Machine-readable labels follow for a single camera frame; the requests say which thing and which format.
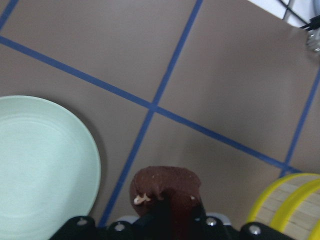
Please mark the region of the light green round plate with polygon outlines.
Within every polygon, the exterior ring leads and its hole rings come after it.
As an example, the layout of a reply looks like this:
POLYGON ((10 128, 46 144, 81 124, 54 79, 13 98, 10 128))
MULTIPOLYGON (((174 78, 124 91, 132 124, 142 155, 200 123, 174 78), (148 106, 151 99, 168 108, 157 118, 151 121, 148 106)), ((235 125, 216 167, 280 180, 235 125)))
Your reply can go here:
POLYGON ((39 97, 1 97, 1 239, 48 240, 89 214, 100 179, 96 142, 72 112, 39 97))

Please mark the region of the brown half-moon bun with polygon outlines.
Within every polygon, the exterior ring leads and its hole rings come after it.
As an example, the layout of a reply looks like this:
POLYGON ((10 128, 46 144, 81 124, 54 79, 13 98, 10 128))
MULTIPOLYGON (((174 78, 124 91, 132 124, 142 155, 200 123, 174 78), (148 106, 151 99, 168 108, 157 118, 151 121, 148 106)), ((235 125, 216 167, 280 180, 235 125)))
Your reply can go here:
POLYGON ((194 208, 202 203, 201 181, 192 171, 175 166, 149 166, 139 170, 129 188, 130 203, 140 216, 150 214, 160 203, 170 210, 173 239, 188 240, 194 208))

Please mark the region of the yellow-rimmed bamboo steamer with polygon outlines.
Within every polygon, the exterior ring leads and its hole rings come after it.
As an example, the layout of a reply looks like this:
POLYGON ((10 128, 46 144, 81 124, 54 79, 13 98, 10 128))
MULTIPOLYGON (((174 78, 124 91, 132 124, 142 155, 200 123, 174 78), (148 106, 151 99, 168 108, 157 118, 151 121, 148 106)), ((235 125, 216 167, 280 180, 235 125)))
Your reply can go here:
POLYGON ((281 205, 270 227, 295 239, 320 238, 320 179, 292 180, 279 187, 281 205))
POLYGON ((270 225, 277 210, 294 191, 319 178, 320 175, 315 173, 293 173, 277 179, 262 192, 253 204, 247 222, 270 225))

